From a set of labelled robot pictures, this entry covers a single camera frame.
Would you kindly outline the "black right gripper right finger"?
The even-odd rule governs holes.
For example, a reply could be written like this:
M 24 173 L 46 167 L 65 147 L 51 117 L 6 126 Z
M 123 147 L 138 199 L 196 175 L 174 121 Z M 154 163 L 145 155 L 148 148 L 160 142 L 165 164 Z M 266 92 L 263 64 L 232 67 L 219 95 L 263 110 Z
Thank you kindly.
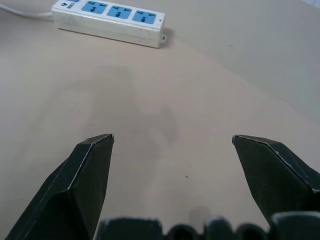
M 282 212 L 320 210 L 320 174 L 283 143 L 267 138 L 234 135 L 251 195 L 268 223 Z

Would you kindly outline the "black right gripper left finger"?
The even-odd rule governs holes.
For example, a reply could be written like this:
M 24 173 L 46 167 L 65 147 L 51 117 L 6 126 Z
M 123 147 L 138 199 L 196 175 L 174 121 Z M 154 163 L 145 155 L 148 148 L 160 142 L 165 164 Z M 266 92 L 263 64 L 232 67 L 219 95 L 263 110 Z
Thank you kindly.
M 8 240 L 91 240 L 106 197 L 114 135 L 78 143 L 44 181 Z

